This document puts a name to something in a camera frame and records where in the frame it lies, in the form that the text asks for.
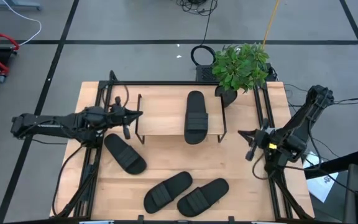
black cable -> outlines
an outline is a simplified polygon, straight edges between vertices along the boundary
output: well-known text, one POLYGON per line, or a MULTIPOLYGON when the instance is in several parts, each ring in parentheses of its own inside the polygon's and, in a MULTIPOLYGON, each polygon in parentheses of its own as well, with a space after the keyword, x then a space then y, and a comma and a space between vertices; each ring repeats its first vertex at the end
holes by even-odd
MULTIPOLYGON (((209 10, 211 11, 211 13, 212 13, 212 11, 213 11, 213 10, 212 10, 212 5, 213 5, 213 2, 214 2, 214 1, 216 1, 215 6, 218 4, 218 0, 211 0, 211 7, 210 7, 210 9, 209 9, 209 10)), ((194 52, 195 52, 197 49, 200 49, 200 48, 207 50, 207 51, 212 55, 213 61, 212 61, 211 64, 215 63, 215 61, 216 61, 216 57, 215 57, 216 54, 215 54, 214 49, 212 49, 211 47, 208 47, 208 46, 205 46, 205 45, 204 45, 204 42, 205 42, 205 39, 206 39, 206 34, 207 34, 207 32, 208 32, 209 18, 211 17, 211 13, 208 14, 208 20, 207 20, 207 22, 206 22, 206 28, 205 28, 205 34, 204 34, 203 41, 201 42, 200 45, 197 45, 196 47, 193 47, 193 49, 192 49, 191 52, 190 52, 191 61, 192 61, 195 65, 200 65, 200 64, 196 61, 196 59, 194 58, 194 52)))
POLYGON ((287 90, 285 87, 284 87, 284 90, 285 90, 286 95, 287 95, 287 92, 291 93, 291 96, 287 96, 287 99, 289 99, 289 98, 291 98, 293 96, 292 90, 287 90))
POLYGON ((211 0, 211 2, 215 2, 215 5, 212 6, 213 4, 211 3, 209 10, 199 10, 201 5, 206 3, 206 0, 177 0, 177 5, 181 6, 183 12, 188 12, 193 15, 209 16, 218 6, 217 0, 211 0))
POLYGON ((294 110, 294 112, 296 112, 296 109, 295 109, 294 105, 289 100, 287 100, 287 102, 291 106, 291 108, 294 110))
POLYGON ((346 185, 344 185, 344 184, 340 183, 339 181, 337 181, 337 180, 336 180, 334 177, 332 177, 328 172, 326 172, 326 171, 324 171, 324 170, 322 170, 322 169, 319 169, 319 171, 322 172, 323 174, 327 175, 327 176, 328 176, 329 178, 331 178, 335 183, 337 183, 337 184, 339 184, 340 186, 344 187, 346 190, 348 190, 348 191, 354 193, 355 195, 358 195, 358 193, 357 193, 356 191, 350 189, 350 188, 347 187, 346 185))
POLYGON ((53 121, 60 125, 60 129, 61 129, 68 137, 70 137, 71 139, 77 139, 77 140, 79 140, 79 142, 80 142, 81 144, 84 143, 84 140, 82 140, 82 139, 80 139, 80 138, 78 137, 78 135, 77 135, 78 130, 77 130, 77 129, 76 129, 75 132, 73 133, 73 131, 70 130, 69 127, 65 126, 65 125, 62 124, 60 121, 58 121, 58 120, 56 120, 56 119, 53 120, 53 121))
POLYGON ((356 103, 334 103, 334 105, 354 105, 354 104, 358 104, 358 102, 356 102, 356 103))
POLYGON ((297 87, 296 85, 292 85, 292 84, 284 84, 284 86, 286 86, 286 85, 288 85, 288 86, 292 86, 293 88, 296 88, 296 89, 298 89, 298 90, 300 90, 300 91, 308 92, 308 90, 304 90, 304 89, 302 89, 302 88, 299 88, 299 87, 297 87))
POLYGON ((59 143, 59 142, 44 142, 40 141, 38 139, 32 139, 35 142, 41 143, 41 144, 52 144, 52 145, 67 145, 67 143, 59 143))
POLYGON ((339 155, 335 154, 324 142, 320 141, 319 139, 313 138, 314 140, 320 142, 323 146, 325 146, 334 156, 340 157, 339 155))
POLYGON ((57 216, 57 212, 55 210, 55 200, 56 200, 56 196, 57 196, 57 191, 59 189, 59 184, 60 184, 60 177, 62 176, 63 173, 63 169, 65 168, 67 162, 73 157, 75 156, 75 154, 77 154, 80 149, 83 147, 83 145, 81 145, 77 150, 75 150, 69 157, 67 157, 66 161, 63 163, 62 168, 60 168, 59 171, 59 175, 57 177, 57 183, 56 183, 56 188, 55 188, 55 193, 53 195, 53 199, 52 199, 52 212, 55 216, 57 216))
POLYGON ((40 124, 44 124, 44 123, 51 122, 51 121, 53 121, 53 119, 46 120, 46 121, 41 121, 41 122, 39 122, 39 123, 37 123, 37 124, 33 124, 32 126, 30 126, 29 128, 27 128, 26 130, 24 130, 24 131, 22 132, 22 134, 18 135, 17 138, 18 138, 18 139, 22 139, 22 138, 25 136, 25 134, 26 134, 28 131, 30 131, 31 129, 37 127, 37 126, 40 125, 40 124))
POLYGON ((292 166, 285 166, 285 168, 290 168, 290 169, 296 169, 296 170, 303 170, 303 171, 312 171, 312 170, 320 170, 320 166, 321 166, 321 154, 320 154, 320 151, 318 150, 317 146, 316 146, 316 143, 314 142, 314 138, 313 138, 313 135, 311 134, 311 121, 309 120, 309 123, 308 123, 308 134, 309 134, 309 137, 310 137, 310 141, 314 147, 314 149, 316 150, 316 153, 317 153, 317 156, 318 156, 318 165, 316 168, 314 169, 302 169, 302 168, 298 168, 298 167, 292 167, 292 166))
POLYGON ((263 156, 264 156, 264 153, 262 153, 262 155, 260 155, 260 157, 254 162, 254 165, 252 165, 252 175, 254 175, 254 177, 259 180, 267 180, 268 179, 268 177, 259 177, 255 173, 256 164, 263 158, 263 156))
POLYGON ((354 101, 354 100, 358 100, 358 98, 350 98, 350 99, 346 99, 346 100, 337 100, 337 101, 334 101, 334 103, 341 103, 343 101, 354 101))
MULTIPOLYGON (((129 90, 128 90, 128 86, 127 85, 123 85, 125 88, 125 91, 127 93, 127 98, 125 100, 124 106, 122 106, 123 108, 128 104, 129 101, 129 90)), ((104 92, 102 93, 102 100, 103 100, 103 104, 106 105, 106 99, 104 98, 104 92)))
POLYGON ((203 38, 203 41, 200 45, 203 45, 204 42, 205 42, 205 38, 206 38, 206 34, 207 34, 207 31, 208 31, 208 26, 209 26, 209 19, 211 18, 211 14, 213 12, 212 10, 212 5, 213 5, 213 2, 216 1, 215 3, 215 7, 218 5, 218 0, 211 0, 211 6, 209 7, 209 11, 210 13, 208 14, 208 20, 206 21, 206 28, 205 28, 205 33, 204 33, 204 38, 203 38))

black slide sandal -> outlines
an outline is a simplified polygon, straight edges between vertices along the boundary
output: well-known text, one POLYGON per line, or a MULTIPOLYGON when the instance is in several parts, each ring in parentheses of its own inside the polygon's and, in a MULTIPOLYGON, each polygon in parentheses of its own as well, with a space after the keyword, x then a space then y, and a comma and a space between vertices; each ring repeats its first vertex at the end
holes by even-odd
POLYGON ((150 189, 144 197, 147 213, 155 213, 172 202, 193 183, 188 172, 180 172, 150 189))
POLYGON ((144 159, 117 134, 109 134, 104 139, 104 145, 128 174, 140 174, 146 170, 144 159))
POLYGON ((222 178, 195 188, 178 202, 179 212, 186 217, 195 217, 209 209, 229 191, 229 184, 222 178))
POLYGON ((198 144, 205 139, 207 132, 208 113, 204 95, 200 91, 191 91, 187 96, 185 141, 188 144, 198 144))

plant pot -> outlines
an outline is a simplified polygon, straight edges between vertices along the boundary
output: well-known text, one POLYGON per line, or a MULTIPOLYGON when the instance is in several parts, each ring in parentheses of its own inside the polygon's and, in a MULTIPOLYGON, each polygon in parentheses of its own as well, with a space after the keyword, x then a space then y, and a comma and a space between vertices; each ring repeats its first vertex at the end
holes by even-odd
POLYGON ((225 91, 223 86, 217 86, 215 89, 215 96, 222 96, 223 106, 226 108, 236 100, 237 91, 232 88, 225 91))

wooden table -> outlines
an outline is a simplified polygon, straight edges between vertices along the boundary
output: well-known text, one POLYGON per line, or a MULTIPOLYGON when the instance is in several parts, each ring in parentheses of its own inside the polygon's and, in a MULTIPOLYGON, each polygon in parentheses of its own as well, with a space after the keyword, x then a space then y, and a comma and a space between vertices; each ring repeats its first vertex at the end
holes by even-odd
MULTIPOLYGON (((86 106, 93 106, 96 98, 98 82, 83 82, 76 112, 86 106)), ((136 110, 137 96, 182 96, 192 90, 203 92, 206 98, 214 94, 214 86, 139 86, 130 85, 129 102, 127 108, 136 110)), ((270 103, 276 127, 282 127, 290 119, 287 98, 283 83, 268 83, 270 103)), ((114 86, 112 99, 121 96, 124 101, 126 93, 123 86, 114 86)), ((263 97, 261 104, 266 115, 263 97)), ((227 134, 221 143, 216 136, 207 136, 200 144, 189 145, 183 135, 147 136, 144 145, 134 134, 135 124, 130 127, 131 139, 126 140, 145 159, 147 169, 140 175, 130 175, 124 172, 114 160, 108 150, 103 147, 101 162, 96 184, 92 219, 136 220, 138 215, 144 215, 145 220, 227 220, 234 216, 236 221, 245 220, 274 220, 272 200, 270 198, 267 180, 258 180, 251 168, 256 159, 248 162, 244 159, 249 150, 247 141, 237 130, 253 130, 259 127, 252 91, 242 94, 239 92, 237 100, 225 109, 227 134), (159 182, 187 170, 193 177, 193 185, 155 214, 148 214, 144 210, 143 199, 146 192, 159 182), (230 186, 229 192, 210 209, 194 218, 184 217, 177 210, 177 202, 195 187, 222 177, 230 186)), ((107 133, 117 133, 123 139, 122 128, 112 128, 107 133)), ((69 140, 64 160, 79 146, 75 140, 69 140)), ((261 150, 257 150, 255 157, 259 157, 261 150)), ((81 168, 83 166, 85 150, 72 158, 62 174, 59 191, 55 202, 60 211, 71 199, 78 188, 81 168)), ((257 164, 256 173, 265 176, 264 162, 257 164)), ((292 166, 302 167, 300 161, 292 166)), ((303 171, 285 169, 285 177, 290 192, 305 211, 314 216, 311 200, 303 171)), ((281 203, 281 216, 285 216, 282 205, 282 195, 277 188, 281 203)))

potted plant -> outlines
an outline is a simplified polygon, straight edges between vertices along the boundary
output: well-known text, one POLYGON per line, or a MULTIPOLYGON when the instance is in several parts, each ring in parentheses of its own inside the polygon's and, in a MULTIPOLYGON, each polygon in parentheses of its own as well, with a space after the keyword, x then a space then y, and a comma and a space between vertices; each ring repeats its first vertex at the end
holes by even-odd
POLYGON ((237 90, 244 92, 261 86, 268 75, 266 60, 269 55, 260 44, 224 47, 216 52, 212 73, 219 80, 215 96, 223 98, 224 107, 237 98, 237 90))

